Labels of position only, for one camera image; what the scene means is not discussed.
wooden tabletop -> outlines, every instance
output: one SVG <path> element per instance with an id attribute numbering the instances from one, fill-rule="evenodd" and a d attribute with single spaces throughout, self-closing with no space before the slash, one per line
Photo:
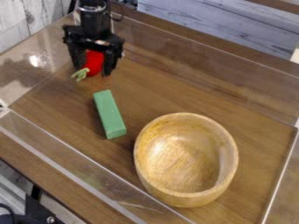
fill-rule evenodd
<path id="1" fill-rule="evenodd" d="M 142 17 L 133 12 L 134 19 Z M 15 74 L 17 81 L 27 83 L 25 76 L 42 81 L 38 87 L 29 84 L 31 91 L 15 97 L 11 109 L 143 190 L 133 159 L 142 128 L 158 116 L 174 112 L 209 116 L 228 128 L 237 140 L 237 177 L 216 202 L 177 211 L 198 223 L 258 223 L 296 139 L 297 129 L 278 120 L 296 122 L 298 102 L 290 95 L 298 91 L 294 74 L 298 66 L 272 56 L 269 59 L 261 52 L 257 61 L 254 54 L 241 57 L 241 49 L 248 51 L 248 48 L 233 46 L 232 52 L 226 52 L 217 45 L 225 46 L 228 42 L 212 43 L 210 37 L 200 33 L 198 39 L 208 37 L 206 42 L 192 40 L 193 32 L 170 26 L 170 30 L 182 29 L 182 34 L 189 33 L 189 38 L 182 38 L 175 32 L 162 30 L 162 21 L 155 29 L 157 21 L 143 24 L 126 19 L 117 24 L 117 32 L 127 40 L 127 57 L 109 79 L 98 76 L 81 83 L 71 79 L 75 69 L 62 43 L 62 25 L 71 23 L 69 18 L 5 53 L 0 70 Z M 38 66 L 30 60 L 34 55 L 38 59 L 46 55 L 38 60 L 42 63 Z M 14 60 L 10 66 L 5 63 L 7 59 Z M 129 132 L 110 141 L 93 101 L 93 94 L 107 88 L 117 98 Z M 282 105 L 293 105 L 292 110 Z M 7 136 L 0 137 L 5 143 L 2 159 L 86 221 L 99 223 L 101 219 L 102 223 L 131 223 Z M 73 163 L 71 157 L 54 157 L 63 159 L 66 164 Z"/>
<path id="2" fill-rule="evenodd" d="M 248 0 L 257 4 L 280 9 L 281 11 L 289 11 L 294 14 L 299 14 L 299 1 L 298 0 Z"/>

green foam block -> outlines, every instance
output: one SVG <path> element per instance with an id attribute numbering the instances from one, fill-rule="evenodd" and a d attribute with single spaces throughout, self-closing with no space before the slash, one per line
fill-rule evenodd
<path id="1" fill-rule="evenodd" d="M 95 93 L 94 99 L 98 106 L 101 121 L 107 133 L 107 139 L 122 137 L 127 133 L 127 126 L 119 113 L 111 91 L 106 90 Z"/>

